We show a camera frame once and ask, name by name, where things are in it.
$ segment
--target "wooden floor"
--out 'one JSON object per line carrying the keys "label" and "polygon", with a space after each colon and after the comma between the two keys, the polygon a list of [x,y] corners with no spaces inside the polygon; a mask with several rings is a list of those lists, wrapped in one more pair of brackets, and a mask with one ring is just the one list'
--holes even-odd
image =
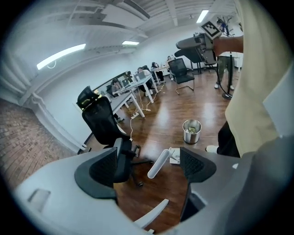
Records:
{"label": "wooden floor", "polygon": [[[234,86],[238,76],[239,73],[235,71]],[[140,158],[156,160],[164,149],[186,146],[182,124],[188,119],[196,119],[202,125],[199,142],[188,146],[204,150],[207,145],[217,145],[217,133],[226,121],[225,109],[229,101],[222,98],[221,89],[214,89],[216,73],[211,71],[195,75],[195,91],[183,88],[179,90],[180,95],[175,92],[175,82],[167,77],[165,80],[167,82],[156,95],[155,102],[148,106],[151,111],[144,111],[145,118],[138,116],[132,120],[133,145],[141,146]],[[223,87],[226,84],[227,79],[224,78]],[[144,108],[148,102],[147,97],[142,98]],[[124,107],[117,112],[124,118],[119,125],[127,134],[131,133],[130,117],[134,110],[135,106],[131,105],[129,109]],[[101,148],[94,137],[87,145],[92,147],[92,151]],[[154,179],[147,177],[150,168],[150,164],[135,166],[138,180],[144,182],[143,187],[136,188],[129,179],[125,183],[115,184],[114,188],[118,194],[119,207],[133,221],[148,213],[164,198],[169,199],[164,211],[146,228],[159,233],[179,223],[187,180],[180,166],[169,162],[165,163]]]}

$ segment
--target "white sneaker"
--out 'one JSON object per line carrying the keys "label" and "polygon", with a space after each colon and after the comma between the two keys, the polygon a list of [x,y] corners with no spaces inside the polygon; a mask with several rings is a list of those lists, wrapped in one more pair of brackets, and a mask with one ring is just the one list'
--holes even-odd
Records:
{"label": "white sneaker", "polygon": [[218,146],[215,146],[215,145],[208,145],[208,146],[205,148],[205,151],[207,151],[207,152],[212,152],[212,153],[217,153],[217,148],[218,148]]}
{"label": "white sneaker", "polygon": [[117,122],[117,123],[119,123],[119,122],[121,122],[121,121],[124,121],[124,118],[120,118],[120,117],[119,117],[118,119],[116,119],[116,122]]}

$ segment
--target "ceiling light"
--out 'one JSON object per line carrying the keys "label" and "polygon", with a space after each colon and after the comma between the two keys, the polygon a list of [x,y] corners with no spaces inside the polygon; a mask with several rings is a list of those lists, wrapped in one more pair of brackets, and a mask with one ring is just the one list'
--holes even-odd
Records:
{"label": "ceiling light", "polygon": [[138,45],[139,42],[124,41],[123,45]]}
{"label": "ceiling light", "polygon": [[82,50],[84,49],[86,46],[86,44],[81,44],[81,45],[78,45],[78,46],[73,46],[73,47],[70,47],[70,48],[67,48],[65,50],[62,50],[50,57],[48,57],[47,59],[44,59],[42,62],[40,62],[39,64],[37,64],[37,68],[40,70],[41,68],[43,68],[44,66],[46,66],[47,64],[50,64],[51,62],[59,59],[60,57],[63,57],[69,53],[72,53],[72,52],[75,52],[77,50]]}
{"label": "ceiling light", "polygon": [[201,23],[204,19],[204,17],[206,16],[206,14],[208,13],[208,10],[203,10],[198,18],[198,20],[196,21],[196,23]]}

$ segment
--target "metal trash can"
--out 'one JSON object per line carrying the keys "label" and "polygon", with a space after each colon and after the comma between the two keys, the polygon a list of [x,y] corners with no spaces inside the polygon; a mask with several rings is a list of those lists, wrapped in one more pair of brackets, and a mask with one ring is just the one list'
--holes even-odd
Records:
{"label": "metal trash can", "polygon": [[[190,133],[189,128],[195,129],[194,133]],[[201,123],[197,120],[186,120],[183,123],[184,136],[183,139],[187,144],[193,145],[198,142],[201,132]]]}

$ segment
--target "white ceiling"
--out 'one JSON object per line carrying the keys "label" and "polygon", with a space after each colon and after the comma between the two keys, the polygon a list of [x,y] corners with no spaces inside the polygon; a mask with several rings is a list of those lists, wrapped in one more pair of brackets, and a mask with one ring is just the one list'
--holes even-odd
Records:
{"label": "white ceiling", "polygon": [[[122,2],[131,6],[127,13],[132,14],[132,21],[138,19],[138,27],[130,27],[134,22],[105,10],[112,4],[123,13],[125,10],[117,8]],[[36,64],[61,50],[86,43],[89,56],[132,52],[125,50],[123,41],[142,42],[171,28],[195,24],[206,9],[210,10],[206,19],[215,14],[235,14],[233,0],[43,0],[16,23],[7,49],[31,80],[40,73]]]}

